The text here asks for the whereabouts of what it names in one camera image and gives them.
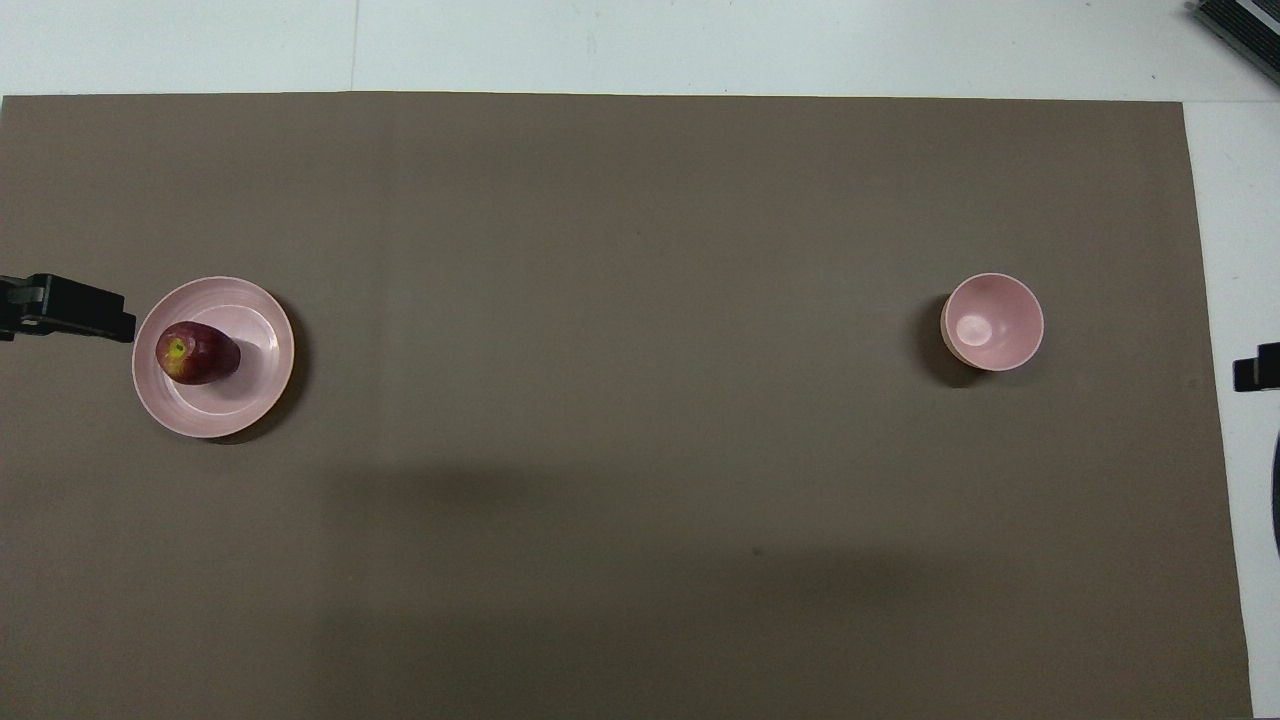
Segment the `red apple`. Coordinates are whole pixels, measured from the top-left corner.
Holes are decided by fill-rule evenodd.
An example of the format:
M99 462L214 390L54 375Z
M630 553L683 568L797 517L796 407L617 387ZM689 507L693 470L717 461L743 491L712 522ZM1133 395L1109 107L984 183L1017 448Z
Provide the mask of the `red apple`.
M180 386L224 380L241 368L239 345L212 325L178 322L165 328L154 348L160 370Z

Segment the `black ribbed device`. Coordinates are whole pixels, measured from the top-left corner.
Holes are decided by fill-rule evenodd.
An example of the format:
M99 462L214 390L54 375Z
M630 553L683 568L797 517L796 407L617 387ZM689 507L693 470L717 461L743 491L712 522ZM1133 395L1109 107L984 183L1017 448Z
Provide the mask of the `black ribbed device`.
M1193 17L1242 53L1280 63L1280 0L1190 0Z

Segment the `brown table mat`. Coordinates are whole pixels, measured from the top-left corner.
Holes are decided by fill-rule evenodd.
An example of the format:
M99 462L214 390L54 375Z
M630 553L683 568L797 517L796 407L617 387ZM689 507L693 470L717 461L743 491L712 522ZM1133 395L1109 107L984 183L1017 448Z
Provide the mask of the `brown table mat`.
M0 720L1253 711L1176 104L8 97L0 272L303 357L210 443L0 343Z

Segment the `pink plate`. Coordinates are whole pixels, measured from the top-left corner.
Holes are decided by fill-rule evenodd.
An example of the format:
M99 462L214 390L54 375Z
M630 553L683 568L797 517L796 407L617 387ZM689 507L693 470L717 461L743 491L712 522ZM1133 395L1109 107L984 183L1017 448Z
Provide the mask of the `pink plate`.
M236 341L239 369L225 379L183 386L168 377L155 348L178 322L210 325ZM132 354L134 392L161 427L186 437L233 436L264 419L284 395L294 369L291 319L262 287L241 278L211 275L165 295L137 329Z

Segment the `pink bowl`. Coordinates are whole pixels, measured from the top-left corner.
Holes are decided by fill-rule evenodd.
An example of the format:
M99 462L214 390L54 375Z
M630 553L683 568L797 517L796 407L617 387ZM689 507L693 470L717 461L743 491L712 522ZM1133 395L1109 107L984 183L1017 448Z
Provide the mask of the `pink bowl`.
M1018 278L980 273L957 284L943 301L940 336L966 366L1010 372L1039 352L1044 314L1036 293Z

